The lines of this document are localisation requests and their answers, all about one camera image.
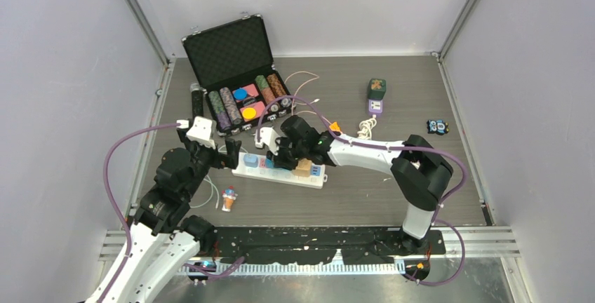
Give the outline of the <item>beige cube socket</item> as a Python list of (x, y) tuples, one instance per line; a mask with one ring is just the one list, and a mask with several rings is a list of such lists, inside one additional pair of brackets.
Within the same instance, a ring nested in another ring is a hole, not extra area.
[(309, 177), (311, 175), (312, 162), (309, 159), (300, 159), (297, 162), (293, 174), (298, 177)]

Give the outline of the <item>dark green cube socket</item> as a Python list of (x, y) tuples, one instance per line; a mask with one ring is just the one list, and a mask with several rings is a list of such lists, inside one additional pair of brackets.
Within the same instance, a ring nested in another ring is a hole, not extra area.
[(387, 82), (384, 79), (372, 78), (368, 82), (366, 96), (368, 100), (383, 100), (387, 91)]

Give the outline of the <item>light blue charger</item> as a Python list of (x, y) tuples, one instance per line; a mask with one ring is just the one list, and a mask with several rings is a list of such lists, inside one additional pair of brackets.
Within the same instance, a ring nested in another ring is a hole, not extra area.
[(244, 154), (243, 162), (244, 162), (244, 165), (248, 168), (258, 168), (259, 167), (259, 157), (258, 157), (258, 155), (255, 155), (255, 154)]

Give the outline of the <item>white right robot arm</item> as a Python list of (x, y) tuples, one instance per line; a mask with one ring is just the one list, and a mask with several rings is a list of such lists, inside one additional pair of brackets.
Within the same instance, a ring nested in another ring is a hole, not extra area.
[(363, 140), (337, 131), (317, 131), (303, 118), (292, 116), (281, 130), (261, 128), (255, 139), (268, 148), (274, 167), (295, 170), (307, 159), (317, 165), (353, 166), (391, 175), (408, 202), (397, 238), (407, 253), (428, 246), (427, 235), (439, 202), (453, 176), (453, 167), (419, 135), (405, 141)]

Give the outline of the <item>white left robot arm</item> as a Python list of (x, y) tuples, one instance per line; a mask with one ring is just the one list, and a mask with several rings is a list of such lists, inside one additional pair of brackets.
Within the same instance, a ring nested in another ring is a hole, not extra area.
[(141, 198), (129, 236), (88, 302), (153, 302), (189, 259), (214, 251), (215, 227), (188, 215), (190, 202), (211, 168), (234, 169), (241, 142), (226, 151), (186, 140), (168, 150), (156, 169), (154, 186)]

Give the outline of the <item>long white colourful power strip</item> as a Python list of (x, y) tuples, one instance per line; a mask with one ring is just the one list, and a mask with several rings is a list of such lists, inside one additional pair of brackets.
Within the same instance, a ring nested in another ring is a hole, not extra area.
[(292, 170), (265, 168), (265, 159), (267, 159), (267, 157), (259, 154), (256, 154), (259, 157), (259, 167), (248, 168), (243, 162), (244, 154), (250, 153), (241, 152), (239, 154), (239, 164), (236, 169), (232, 170), (232, 175), (236, 177), (246, 177), (248, 179), (276, 182), (312, 189), (321, 189), (328, 180), (326, 167), (324, 165), (312, 165), (311, 175), (309, 177), (298, 177), (293, 174)]

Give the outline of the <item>ice cream toy figure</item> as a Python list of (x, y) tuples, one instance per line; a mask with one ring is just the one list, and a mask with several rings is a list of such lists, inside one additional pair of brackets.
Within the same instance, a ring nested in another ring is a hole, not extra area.
[(233, 187), (228, 187), (222, 192), (222, 211), (230, 212), (237, 199), (237, 193)]

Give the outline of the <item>yellow plastic block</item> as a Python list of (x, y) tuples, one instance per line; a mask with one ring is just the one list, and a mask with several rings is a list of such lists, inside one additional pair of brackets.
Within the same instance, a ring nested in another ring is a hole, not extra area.
[(337, 122), (331, 123), (329, 125), (329, 129), (333, 132), (341, 133), (341, 129), (340, 129), (339, 125), (337, 124)]

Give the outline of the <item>black poker chip case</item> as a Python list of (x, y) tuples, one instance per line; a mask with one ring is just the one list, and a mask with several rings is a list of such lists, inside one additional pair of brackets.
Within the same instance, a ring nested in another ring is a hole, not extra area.
[(261, 15), (195, 32), (181, 42), (219, 136), (292, 112), (291, 93), (275, 67)]

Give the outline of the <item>purple power strip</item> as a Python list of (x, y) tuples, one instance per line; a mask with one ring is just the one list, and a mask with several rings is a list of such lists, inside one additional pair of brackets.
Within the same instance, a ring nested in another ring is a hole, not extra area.
[(383, 101), (382, 100), (368, 100), (368, 114), (371, 117), (377, 117), (381, 115), (383, 111)]

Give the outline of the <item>small blue black toy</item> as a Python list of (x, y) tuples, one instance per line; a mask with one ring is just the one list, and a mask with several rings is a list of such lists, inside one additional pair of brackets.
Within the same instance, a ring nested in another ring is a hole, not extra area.
[(448, 122), (444, 120), (428, 120), (427, 121), (427, 133), (435, 135), (445, 135), (450, 132)]

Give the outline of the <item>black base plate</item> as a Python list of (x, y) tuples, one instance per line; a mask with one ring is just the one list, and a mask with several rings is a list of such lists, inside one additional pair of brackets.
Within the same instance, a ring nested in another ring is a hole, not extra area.
[(243, 257), (246, 264), (318, 265), (340, 254), (346, 264), (356, 265), (445, 253), (439, 230), (418, 241), (398, 227), (217, 227), (196, 255), (225, 263)]

